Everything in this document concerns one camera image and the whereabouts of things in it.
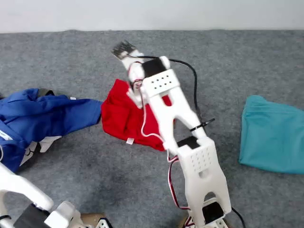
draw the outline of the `black cable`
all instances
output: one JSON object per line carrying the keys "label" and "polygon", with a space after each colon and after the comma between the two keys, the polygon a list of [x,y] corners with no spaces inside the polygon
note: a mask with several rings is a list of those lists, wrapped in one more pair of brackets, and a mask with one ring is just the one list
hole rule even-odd
{"label": "black cable", "polygon": [[[158,58],[156,56],[136,56],[135,58]],[[175,62],[175,63],[180,63],[183,65],[186,65],[187,67],[189,67],[194,75],[194,92],[193,92],[193,100],[194,100],[194,107],[196,110],[196,114],[198,115],[199,121],[202,123],[202,118],[201,118],[201,114],[200,114],[200,108],[198,106],[198,101],[197,101],[197,89],[198,89],[198,75],[196,73],[196,70],[194,69],[193,66],[191,66],[189,63],[181,61],[181,60],[177,60],[177,59],[172,59],[169,58],[169,60],[171,62]]]}
{"label": "black cable", "polygon": [[246,228],[246,223],[245,223],[243,217],[241,216],[241,214],[240,214],[237,210],[235,210],[233,207],[231,207],[231,209],[232,209],[232,211],[233,211],[234,213],[236,213],[236,215],[237,215],[237,216],[239,217],[239,219],[241,220],[242,225],[243,225],[243,228]]}

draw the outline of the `blue jacket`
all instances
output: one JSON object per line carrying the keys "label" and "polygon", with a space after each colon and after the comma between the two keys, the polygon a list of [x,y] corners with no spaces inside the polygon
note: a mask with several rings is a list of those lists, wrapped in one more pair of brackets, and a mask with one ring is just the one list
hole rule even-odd
{"label": "blue jacket", "polygon": [[97,100],[70,100],[65,95],[38,97],[39,89],[27,89],[0,100],[2,163],[16,171],[25,149],[46,136],[65,135],[96,124],[101,114]]}

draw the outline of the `blue cloth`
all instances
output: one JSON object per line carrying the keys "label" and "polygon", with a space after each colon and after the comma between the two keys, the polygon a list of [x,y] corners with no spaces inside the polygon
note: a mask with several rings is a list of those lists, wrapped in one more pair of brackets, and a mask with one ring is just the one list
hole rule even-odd
{"label": "blue cloth", "polygon": [[70,100],[65,95],[38,97],[39,89],[27,89],[0,100],[0,131],[13,140],[0,137],[4,150],[2,163],[16,171],[25,149],[46,136],[66,135],[96,124],[101,114],[97,100]]}
{"label": "blue cloth", "polygon": [[239,162],[267,171],[304,174],[304,111],[261,96],[248,97]]}

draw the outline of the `floor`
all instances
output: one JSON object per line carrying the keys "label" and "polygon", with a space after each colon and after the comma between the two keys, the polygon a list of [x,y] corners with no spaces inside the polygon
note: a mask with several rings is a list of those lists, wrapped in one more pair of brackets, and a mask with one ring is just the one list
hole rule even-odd
{"label": "floor", "polygon": [[[226,175],[231,204],[248,228],[302,227],[304,176],[272,173],[238,163],[241,113],[249,95],[304,109],[304,31],[65,31],[0,34],[0,94],[50,88],[77,98],[104,100],[115,79],[126,80],[112,47],[128,40],[147,55],[166,55],[197,70],[198,103],[215,141]],[[173,64],[193,107],[193,76]],[[175,136],[189,132],[179,122]],[[48,194],[57,206],[72,202],[81,212],[104,212],[115,228],[172,228],[185,215],[177,209],[167,184],[163,152],[128,145],[95,125],[71,133],[28,162],[19,174]],[[173,169],[181,204],[184,181]],[[11,215],[27,199],[10,193]],[[241,224],[231,213],[233,227]]]}

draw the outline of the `white wall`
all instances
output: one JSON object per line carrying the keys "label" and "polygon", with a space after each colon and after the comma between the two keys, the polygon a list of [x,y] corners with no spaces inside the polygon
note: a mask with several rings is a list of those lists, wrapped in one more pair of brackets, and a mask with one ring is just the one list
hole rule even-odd
{"label": "white wall", "polygon": [[0,32],[304,29],[304,0],[0,0]]}

